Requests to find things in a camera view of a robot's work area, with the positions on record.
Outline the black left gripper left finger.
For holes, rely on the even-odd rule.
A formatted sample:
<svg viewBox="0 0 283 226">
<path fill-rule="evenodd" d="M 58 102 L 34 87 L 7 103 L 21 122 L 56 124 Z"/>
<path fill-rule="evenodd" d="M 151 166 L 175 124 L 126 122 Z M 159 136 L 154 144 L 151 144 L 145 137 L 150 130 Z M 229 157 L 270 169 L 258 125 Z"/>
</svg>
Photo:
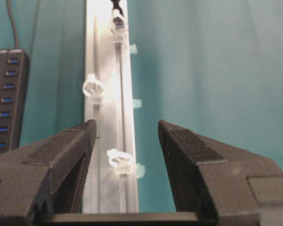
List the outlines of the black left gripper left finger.
<svg viewBox="0 0 283 226">
<path fill-rule="evenodd" d="M 0 226 L 30 226 L 39 214 L 78 213 L 96 121 L 0 154 Z"/>
</svg>

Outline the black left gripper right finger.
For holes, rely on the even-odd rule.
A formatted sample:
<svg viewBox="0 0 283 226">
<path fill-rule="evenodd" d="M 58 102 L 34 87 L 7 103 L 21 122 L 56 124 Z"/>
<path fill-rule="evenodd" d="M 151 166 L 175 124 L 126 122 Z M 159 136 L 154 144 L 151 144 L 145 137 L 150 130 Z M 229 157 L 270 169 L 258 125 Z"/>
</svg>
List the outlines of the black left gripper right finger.
<svg viewBox="0 0 283 226">
<path fill-rule="evenodd" d="M 217 226 L 283 226 L 283 171 L 274 160 L 166 121 L 158 137 L 177 211 Z"/>
</svg>

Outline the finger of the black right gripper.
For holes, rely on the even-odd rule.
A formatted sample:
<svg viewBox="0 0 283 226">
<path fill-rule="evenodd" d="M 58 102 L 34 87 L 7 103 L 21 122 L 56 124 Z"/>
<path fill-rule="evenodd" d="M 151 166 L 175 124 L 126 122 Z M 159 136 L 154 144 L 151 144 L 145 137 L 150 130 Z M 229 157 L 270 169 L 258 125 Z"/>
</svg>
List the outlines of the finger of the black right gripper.
<svg viewBox="0 0 283 226">
<path fill-rule="evenodd" d="M 122 15 L 123 14 L 123 10 L 120 6 L 120 0 L 111 0 L 112 4 L 113 4 L 113 8 L 112 10 L 118 10 L 119 13 Z"/>
</svg>

